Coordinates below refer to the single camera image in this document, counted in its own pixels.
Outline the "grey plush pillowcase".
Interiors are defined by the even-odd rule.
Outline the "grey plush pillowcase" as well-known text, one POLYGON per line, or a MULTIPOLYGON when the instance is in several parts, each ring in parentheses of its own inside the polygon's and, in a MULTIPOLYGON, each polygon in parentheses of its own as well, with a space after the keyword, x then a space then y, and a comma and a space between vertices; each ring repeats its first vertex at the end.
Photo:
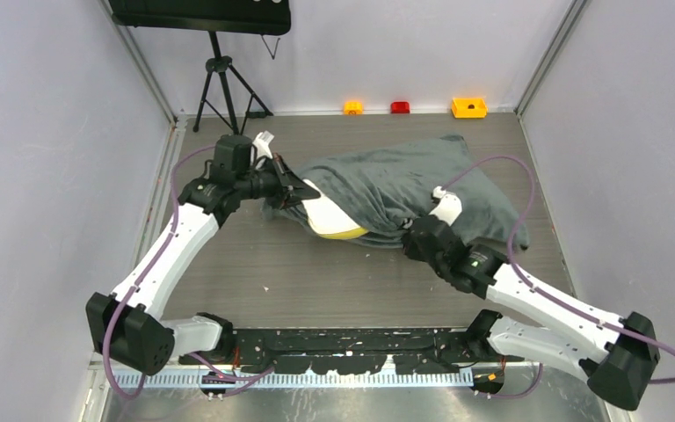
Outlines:
MULTIPOLYGON (((531 239, 526 226, 514 225, 519 212, 474 162, 464 138, 450 134, 313 159, 295 173, 313 182, 368 230, 364 236, 344 241, 374 248, 401 247, 409 223, 432 211, 432 191, 442 186, 462 202, 462 213, 452 229, 463 241, 503 243, 513 236, 514 249, 527 249, 531 239)), ((261 210, 266 220, 285 218, 317 236, 302 205, 276 209, 263 203, 261 210)))

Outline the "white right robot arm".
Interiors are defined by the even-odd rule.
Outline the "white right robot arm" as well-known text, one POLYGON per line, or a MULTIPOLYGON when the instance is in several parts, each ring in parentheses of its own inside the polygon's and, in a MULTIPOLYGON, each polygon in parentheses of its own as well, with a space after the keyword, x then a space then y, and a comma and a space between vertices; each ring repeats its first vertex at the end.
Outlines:
POLYGON ((402 236, 403 252, 425 262, 456 290, 513 309, 530 326, 485 309, 471 324, 467 349, 477 360, 516 356, 570 374, 596 396, 626 411, 638 408, 660 361, 652 321, 619 316, 566 295, 484 244, 465 244, 434 215, 417 218, 402 236))

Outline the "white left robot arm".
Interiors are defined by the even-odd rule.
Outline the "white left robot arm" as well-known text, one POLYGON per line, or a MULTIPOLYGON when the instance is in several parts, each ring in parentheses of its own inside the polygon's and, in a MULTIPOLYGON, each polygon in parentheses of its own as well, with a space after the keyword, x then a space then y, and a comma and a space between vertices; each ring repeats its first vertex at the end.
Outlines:
POLYGON ((229 321, 206 312, 163 320, 163 312, 188 266, 242 202, 264 199, 290 208, 320 198, 271 152, 271 140, 268 132, 255 139, 224 135, 195 150, 210 157, 200 176, 181 190, 171 189, 171 219, 159 237, 111 293, 95 293, 87 301, 92 343, 106 371, 117 362, 152 376, 170 359, 190 353, 202 353, 214 364, 233 356, 229 321))

